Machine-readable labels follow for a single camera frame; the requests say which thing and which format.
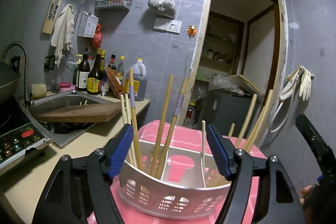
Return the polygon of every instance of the metal bolt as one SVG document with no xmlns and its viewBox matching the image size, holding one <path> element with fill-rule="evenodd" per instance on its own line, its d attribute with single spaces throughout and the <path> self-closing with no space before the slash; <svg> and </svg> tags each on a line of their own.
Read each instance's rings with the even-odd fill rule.
<svg viewBox="0 0 336 224">
<path fill-rule="evenodd" d="M 70 157 L 69 155 L 63 155 L 61 156 L 61 160 L 66 161 L 69 159 L 69 157 Z"/>
<path fill-rule="evenodd" d="M 95 150 L 94 153 L 95 153 L 96 155 L 103 155 L 103 154 L 104 154 L 104 149 L 102 149 L 102 148 L 98 148 L 98 149 Z"/>
<path fill-rule="evenodd" d="M 270 159 L 273 162 L 277 162 L 279 160 L 277 156 L 271 156 Z"/>
<path fill-rule="evenodd" d="M 242 156 L 242 155 L 245 154 L 245 151 L 244 151 L 243 149 L 241 149 L 241 148 L 238 148 L 238 149 L 236 149 L 236 153 L 237 153 L 238 155 Z"/>
</svg>

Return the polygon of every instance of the faucet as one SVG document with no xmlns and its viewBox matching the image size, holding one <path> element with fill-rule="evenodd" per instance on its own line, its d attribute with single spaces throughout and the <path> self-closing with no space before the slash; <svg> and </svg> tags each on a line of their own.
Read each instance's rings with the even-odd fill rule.
<svg viewBox="0 0 336 224">
<path fill-rule="evenodd" d="M 27 98 L 27 70 L 28 70 L 28 54 L 24 48 L 24 46 L 21 44 L 21 42 L 19 41 L 13 41 L 12 43 L 10 43 L 5 50 L 2 52 L 2 58 L 5 59 L 6 58 L 6 54 L 9 51 L 10 48 L 14 47 L 14 46 L 18 46 L 19 48 L 22 49 L 23 54 L 25 56 L 25 72 L 24 72 L 24 99 L 25 99 L 25 106 L 33 106 L 34 102 L 31 99 L 28 100 Z"/>
</svg>

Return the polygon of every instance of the sponge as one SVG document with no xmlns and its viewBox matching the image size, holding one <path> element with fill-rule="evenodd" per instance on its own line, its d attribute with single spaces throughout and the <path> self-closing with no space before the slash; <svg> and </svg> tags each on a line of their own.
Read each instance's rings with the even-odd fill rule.
<svg viewBox="0 0 336 224">
<path fill-rule="evenodd" d="M 47 94 L 47 86 L 45 84 L 31 84 L 32 99 L 38 99 Z"/>
</svg>

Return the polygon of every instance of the blue gripper pad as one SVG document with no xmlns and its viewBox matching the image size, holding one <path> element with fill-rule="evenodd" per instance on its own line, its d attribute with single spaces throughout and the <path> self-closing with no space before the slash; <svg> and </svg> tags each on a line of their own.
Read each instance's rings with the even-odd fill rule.
<svg viewBox="0 0 336 224">
<path fill-rule="evenodd" d="M 222 135 L 218 132 L 214 124 L 208 125 L 206 132 L 207 141 L 219 173 L 224 176 L 226 180 L 231 181 L 230 157 L 233 157 L 235 147 L 229 139 L 222 138 Z"/>
<path fill-rule="evenodd" d="M 130 124 L 126 124 L 119 135 L 116 138 L 110 139 L 106 144 L 106 156 L 110 158 L 110 171 L 108 172 L 110 179 L 119 175 L 133 137 L 133 127 Z"/>
</svg>

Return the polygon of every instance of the stainless steel sink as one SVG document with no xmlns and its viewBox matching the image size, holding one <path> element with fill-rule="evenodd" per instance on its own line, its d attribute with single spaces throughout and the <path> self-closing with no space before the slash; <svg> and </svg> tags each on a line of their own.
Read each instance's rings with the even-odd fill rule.
<svg viewBox="0 0 336 224">
<path fill-rule="evenodd" d="M 76 106 L 81 102 L 87 104 L 106 103 L 106 100 L 89 95 L 76 90 L 52 95 L 34 101 L 34 105 L 29 108 L 31 114 L 44 113 L 65 106 Z M 48 137 L 53 139 L 53 143 L 64 148 L 67 144 L 78 138 L 95 123 L 64 123 L 64 122 L 39 122 L 48 131 Z"/>
</svg>

